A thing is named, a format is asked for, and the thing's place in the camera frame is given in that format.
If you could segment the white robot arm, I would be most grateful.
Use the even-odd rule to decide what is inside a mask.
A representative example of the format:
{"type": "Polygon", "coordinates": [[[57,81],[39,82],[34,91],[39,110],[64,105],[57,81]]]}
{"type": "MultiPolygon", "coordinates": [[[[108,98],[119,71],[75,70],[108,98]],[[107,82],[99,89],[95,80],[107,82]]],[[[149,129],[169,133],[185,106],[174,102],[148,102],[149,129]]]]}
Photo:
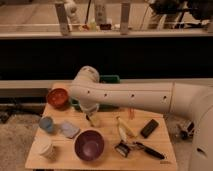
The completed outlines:
{"type": "Polygon", "coordinates": [[[213,171],[213,87],[167,83],[100,83],[98,71],[82,67],[70,84],[70,96],[86,114],[100,104],[188,118],[195,125],[188,171],[213,171]]]}

